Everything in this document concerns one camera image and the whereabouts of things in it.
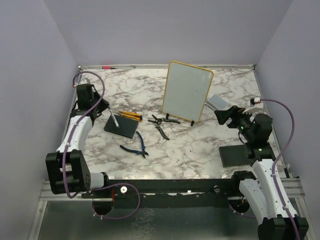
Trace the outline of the white whiteboard marker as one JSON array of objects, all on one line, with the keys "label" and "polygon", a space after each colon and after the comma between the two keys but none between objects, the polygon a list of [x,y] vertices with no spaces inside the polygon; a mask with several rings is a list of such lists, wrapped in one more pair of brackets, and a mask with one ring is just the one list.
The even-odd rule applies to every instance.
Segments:
[{"label": "white whiteboard marker", "polygon": [[111,118],[112,118],[115,126],[116,126],[117,128],[119,128],[120,125],[119,125],[119,123],[118,123],[118,121],[117,121],[117,118],[116,118],[116,116],[114,115],[113,111],[111,110],[111,108],[108,108],[108,110],[109,110],[110,116],[111,116]]}]

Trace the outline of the yellow framed whiteboard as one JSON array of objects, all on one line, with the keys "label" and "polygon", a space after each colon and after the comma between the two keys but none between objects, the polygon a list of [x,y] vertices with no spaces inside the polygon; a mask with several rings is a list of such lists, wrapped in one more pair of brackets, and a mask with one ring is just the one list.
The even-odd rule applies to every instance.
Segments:
[{"label": "yellow framed whiteboard", "polygon": [[214,72],[171,61],[168,65],[161,111],[169,116],[198,123],[207,100]]}]

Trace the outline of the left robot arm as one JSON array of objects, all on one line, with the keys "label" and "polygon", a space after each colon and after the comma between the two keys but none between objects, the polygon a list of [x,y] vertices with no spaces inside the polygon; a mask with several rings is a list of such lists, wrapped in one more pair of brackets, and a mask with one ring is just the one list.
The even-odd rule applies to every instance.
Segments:
[{"label": "left robot arm", "polygon": [[81,193],[93,189],[106,197],[111,190],[105,172],[90,172],[83,154],[87,136],[95,120],[109,107],[94,85],[76,87],[77,108],[71,110],[66,135],[55,152],[48,153],[45,164],[53,194]]}]

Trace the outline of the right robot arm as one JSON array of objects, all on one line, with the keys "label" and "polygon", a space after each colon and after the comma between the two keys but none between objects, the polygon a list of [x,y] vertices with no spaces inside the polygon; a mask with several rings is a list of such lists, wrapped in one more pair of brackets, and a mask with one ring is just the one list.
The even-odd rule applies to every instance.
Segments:
[{"label": "right robot arm", "polygon": [[246,143],[243,145],[246,159],[256,177],[237,178],[230,182],[229,189],[243,195],[258,222],[258,237],[261,240],[302,240],[309,224],[299,217],[291,204],[278,173],[278,157],[274,156],[268,140],[272,133],[273,120],[259,113],[253,120],[244,108],[232,106],[227,110],[215,110],[218,123],[238,129]]}]

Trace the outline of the grey whiteboard eraser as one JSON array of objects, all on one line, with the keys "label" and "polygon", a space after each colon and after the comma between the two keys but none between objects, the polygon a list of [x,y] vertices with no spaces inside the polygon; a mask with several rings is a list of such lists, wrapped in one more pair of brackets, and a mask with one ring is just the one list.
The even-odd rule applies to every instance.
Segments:
[{"label": "grey whiteboard eraser", "polygon": [[229,103],[221,98],[219,95],[214,94],[205,102],[207,107],[210,107],[214,110],[225,110],[228,108]]}]

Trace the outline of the right black pad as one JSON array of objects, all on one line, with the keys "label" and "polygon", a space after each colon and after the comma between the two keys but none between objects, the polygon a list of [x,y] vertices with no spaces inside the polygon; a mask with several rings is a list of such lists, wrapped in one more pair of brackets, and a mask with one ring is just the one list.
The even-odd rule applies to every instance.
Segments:
[{"label": "right black pad", "polygon": [[254,158],[252,158],[252,151],[243,144],[222,146],[219,147],[218,150],[222,166],[224,168],[251,166],[255,160]]}]

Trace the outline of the black pad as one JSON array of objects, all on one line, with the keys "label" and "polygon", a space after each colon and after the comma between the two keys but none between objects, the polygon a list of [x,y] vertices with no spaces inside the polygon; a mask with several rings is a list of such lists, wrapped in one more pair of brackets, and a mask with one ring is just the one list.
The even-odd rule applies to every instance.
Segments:
[{"label": "black pad", "polygon": [[222,166],[224,168],[251,166],[255,160],[254,158],[252,158],[252,151],[243,144],[222,146],[219,147],[218,150]]},{"label": "black pad", "polygon": [[132,139],[136,133],[139,122],[120,115],[115,115],[115,119],[118,122],[119,127],[116,126],[113,118],[110,116],[103,130],[105,132]]}]

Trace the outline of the left black pad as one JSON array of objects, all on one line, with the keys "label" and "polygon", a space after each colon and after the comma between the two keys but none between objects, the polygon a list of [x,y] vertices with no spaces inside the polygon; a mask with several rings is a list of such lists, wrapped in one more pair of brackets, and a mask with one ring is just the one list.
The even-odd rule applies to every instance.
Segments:
[{"label": "left black pad", "polygon": [[120,115],[115,115],[115,119],[118,122],[119,127],[116,126],[113,118],[110,116],[103,130],[105,132],[132,139],[136,133],[139,122]]}]

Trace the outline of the yellow utility knife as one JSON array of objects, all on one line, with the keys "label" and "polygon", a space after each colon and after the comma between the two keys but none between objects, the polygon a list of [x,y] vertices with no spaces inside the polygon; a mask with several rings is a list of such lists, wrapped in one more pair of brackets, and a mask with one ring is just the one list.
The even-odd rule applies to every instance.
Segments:
[{"label": "yellow utility knife", "polygon": [[143,116],[138,114],[138,113],[128,112],[128,111],[121,111],[120,115],[122,117],[125,117],[125,118],[128,118],[128,119],[133,119],[133,120],[138,121],[138,122],[142,122],[143,121]]}]

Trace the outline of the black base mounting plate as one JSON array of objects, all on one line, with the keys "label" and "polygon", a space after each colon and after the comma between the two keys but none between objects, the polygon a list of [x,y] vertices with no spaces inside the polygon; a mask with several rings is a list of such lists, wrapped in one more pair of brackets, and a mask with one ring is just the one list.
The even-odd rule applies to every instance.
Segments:
[{"label": "black base mounting plate", "polygon": [[140,194],[141,208],[228,207],[228,200],[241,200],[239,182],[234,179],[128,179],[109,180],[111,189],[83,193],[83,199],[115,200],[117,208],[135,208]]}]

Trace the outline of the red marker on rail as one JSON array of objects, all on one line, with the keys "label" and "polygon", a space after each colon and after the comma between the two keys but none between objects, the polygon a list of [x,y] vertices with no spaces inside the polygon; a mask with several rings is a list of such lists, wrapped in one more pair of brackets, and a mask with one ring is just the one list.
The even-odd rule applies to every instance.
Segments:
[{"label": "red marker on rail", "polygon": [[112,67],[112,66],[102,66],[101,69],[103,70],[116,70],[116,67]]}]

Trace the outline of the blue handled cutting pliers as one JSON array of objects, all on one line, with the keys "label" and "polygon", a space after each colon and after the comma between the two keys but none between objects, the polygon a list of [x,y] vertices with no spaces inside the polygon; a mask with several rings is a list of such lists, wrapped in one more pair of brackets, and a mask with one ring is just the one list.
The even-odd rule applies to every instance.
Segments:
[{"label": "blue handled cutting pliers", "polygon": [[133,153],[133,154],[136,154],[137,156],[142,156],[144,159],[146,158],[146,156],[149,156],[148,152],[146,151],[146,146],[145,146],[145,143],[144,143],[144,140],[143,140],[143,137],[142,135],[136,131],[136,134],[138,136],[138,139],[139,139],[139,148],[138,147],[135,147],[135,148],[131,148],[131,147],[126,147],[124,145],[120,145],[119,147],[128,152],[128,153]]}]

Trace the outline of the aluminium frame rail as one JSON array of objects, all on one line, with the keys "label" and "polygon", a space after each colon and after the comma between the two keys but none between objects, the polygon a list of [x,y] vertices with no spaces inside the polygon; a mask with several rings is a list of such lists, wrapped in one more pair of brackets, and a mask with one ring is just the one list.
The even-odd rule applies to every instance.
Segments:
[{"label": "aluminium frame rail", "polygon": [[305,197],[305,191],[300,178],[281,178],[281,182],[289,198]]}]

